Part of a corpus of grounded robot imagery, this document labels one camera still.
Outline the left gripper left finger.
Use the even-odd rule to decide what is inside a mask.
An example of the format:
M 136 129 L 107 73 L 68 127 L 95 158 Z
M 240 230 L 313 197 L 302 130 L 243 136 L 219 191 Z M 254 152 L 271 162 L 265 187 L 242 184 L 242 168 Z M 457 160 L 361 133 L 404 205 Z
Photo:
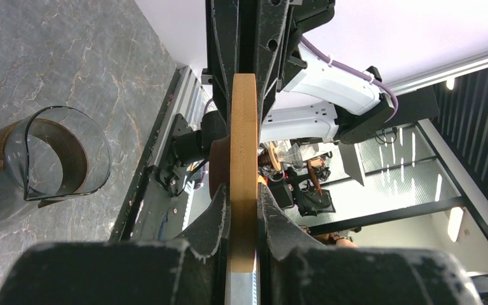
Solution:
M 223 304 L 229 195 L 168 241 L 41 243 L 16 261 L 0 304 Z

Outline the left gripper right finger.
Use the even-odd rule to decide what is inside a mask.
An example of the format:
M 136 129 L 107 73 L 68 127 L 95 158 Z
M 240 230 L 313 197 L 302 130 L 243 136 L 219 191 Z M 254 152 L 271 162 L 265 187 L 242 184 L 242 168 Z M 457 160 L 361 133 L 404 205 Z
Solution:
M 326 246 L 258 187 L 261 304 L 480 304 L 451 254 L 410 248 Z

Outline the wooden ring dripper stand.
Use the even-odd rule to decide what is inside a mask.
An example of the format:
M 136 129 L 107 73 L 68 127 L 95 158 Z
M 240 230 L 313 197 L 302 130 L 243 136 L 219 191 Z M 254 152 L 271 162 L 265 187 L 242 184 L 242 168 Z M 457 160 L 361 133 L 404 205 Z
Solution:
M 254 74 L 233 78 L 229 131 L 229 268 L 234 273 L 254 270 L 257 243 L 258 117 Z

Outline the dark glass carafe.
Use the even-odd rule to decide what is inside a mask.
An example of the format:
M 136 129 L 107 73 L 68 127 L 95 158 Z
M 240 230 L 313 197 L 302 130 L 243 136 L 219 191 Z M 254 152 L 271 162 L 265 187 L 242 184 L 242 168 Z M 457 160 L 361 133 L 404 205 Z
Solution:
M 104 131 L 68 106 L 0 128 L 0 231 L 38 208 L 97 192 L 111 172 Z

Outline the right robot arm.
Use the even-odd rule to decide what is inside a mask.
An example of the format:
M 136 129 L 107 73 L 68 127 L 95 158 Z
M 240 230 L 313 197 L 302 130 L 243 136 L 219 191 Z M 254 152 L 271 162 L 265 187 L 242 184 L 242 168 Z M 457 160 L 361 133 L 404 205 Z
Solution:
M 370 66 L 358 71 L 331 59 L 303 38 L 298 59 L 306 67 L 276 93 L 259 140 L 322 139 L 356 144 L 383 129 L 398 111 L 396 95 Z

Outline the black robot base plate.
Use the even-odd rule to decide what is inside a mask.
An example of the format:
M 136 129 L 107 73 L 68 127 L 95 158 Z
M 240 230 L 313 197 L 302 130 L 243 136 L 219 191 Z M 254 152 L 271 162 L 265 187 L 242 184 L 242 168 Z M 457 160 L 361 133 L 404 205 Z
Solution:
M 152 130 L 109 241 L 171 240 L 184 230 L 194 188 L 206 181 L 210 146 L 226 136 L 225 124 L 208 100 L 197 130 L 176 114 L 159 165 L 148 166 Z

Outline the aluminium rail frame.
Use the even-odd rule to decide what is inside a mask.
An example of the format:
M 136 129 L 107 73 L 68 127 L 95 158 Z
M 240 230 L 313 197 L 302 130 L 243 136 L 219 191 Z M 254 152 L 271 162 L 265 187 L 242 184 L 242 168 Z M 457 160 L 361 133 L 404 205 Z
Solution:
M 187 125 L 197 130 L 208 99 L 207 91 L 189 66 L 175 71 L 152 129 L 148 166 L 159 165 L 176 114 L 183 115 Z

